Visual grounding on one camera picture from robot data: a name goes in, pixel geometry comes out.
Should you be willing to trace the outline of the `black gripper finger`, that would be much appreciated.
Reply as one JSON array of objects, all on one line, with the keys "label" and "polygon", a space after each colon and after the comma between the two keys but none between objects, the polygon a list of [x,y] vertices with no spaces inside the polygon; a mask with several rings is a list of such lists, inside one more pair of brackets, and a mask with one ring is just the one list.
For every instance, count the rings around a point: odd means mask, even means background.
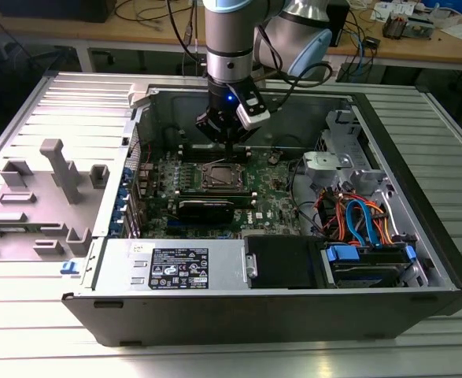
[{"label": "black gripper finger", "polygon": [[239,146],[241,146],[249,138],[251,138],[256,131],[257,131],[256,129],[246,130],[244,129],[244,127],[232,129],[231,130],[231,154],[233,154],[234,151]]},{"label": "black gripper finger", "polygon": [[223,145],[224,156],[231,157],[231,140],[226,124],[218,117],[215,118],[210,113],[203,113],[196,117],[196,128],[211,142]]}]

